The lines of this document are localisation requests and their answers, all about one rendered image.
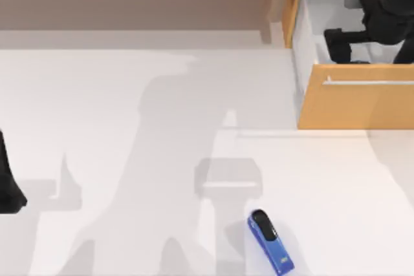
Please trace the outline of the grey drawer inside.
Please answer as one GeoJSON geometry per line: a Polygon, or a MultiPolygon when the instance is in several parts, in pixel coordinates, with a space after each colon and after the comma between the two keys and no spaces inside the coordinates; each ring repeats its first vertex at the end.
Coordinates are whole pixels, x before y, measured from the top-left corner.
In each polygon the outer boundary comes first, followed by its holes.
{"type": "MultiPolygon", "coordinates": [[[[363,29],[364,16],[359,0],[299,0],[292,46],[301,107],[314,65],[337,65],[330,59],[324,30],[342,27],[346,32],[363,29]]],[[[349,65],[392,64],[402,44],[352,44],[349,65]]]]}

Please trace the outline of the pale wooden drawer front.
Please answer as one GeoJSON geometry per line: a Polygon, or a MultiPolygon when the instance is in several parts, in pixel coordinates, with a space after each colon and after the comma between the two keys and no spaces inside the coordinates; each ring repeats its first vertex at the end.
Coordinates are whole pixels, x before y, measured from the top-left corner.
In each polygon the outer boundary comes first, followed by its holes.
{"type": "Polygon", "coordinates": [[[414,65],[314,65],[299,129],[414,129],[414,86],[322,85],[332,80],[414,80],[414,65]]]}

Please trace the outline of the blue stapler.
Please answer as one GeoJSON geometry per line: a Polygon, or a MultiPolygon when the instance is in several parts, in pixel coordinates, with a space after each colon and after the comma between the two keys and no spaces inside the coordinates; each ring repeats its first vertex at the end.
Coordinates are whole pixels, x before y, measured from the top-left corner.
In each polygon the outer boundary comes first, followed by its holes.
{"type": "Polygon", "coordinates": [[[276,275],[285,276],[294,270],[295,265],[268,215],[262,209],[255,209],[247,223],[276,275]]]}

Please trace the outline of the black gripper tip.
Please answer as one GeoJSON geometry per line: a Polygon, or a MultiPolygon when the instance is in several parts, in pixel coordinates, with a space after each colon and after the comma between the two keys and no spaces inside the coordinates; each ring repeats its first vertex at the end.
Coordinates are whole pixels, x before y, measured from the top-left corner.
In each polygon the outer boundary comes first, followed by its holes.
{"type": "Polygon", "coordinates": [[[16,214],[27,202],[12,174],[3,132],[0,130],[0,215],[16,214]]]}

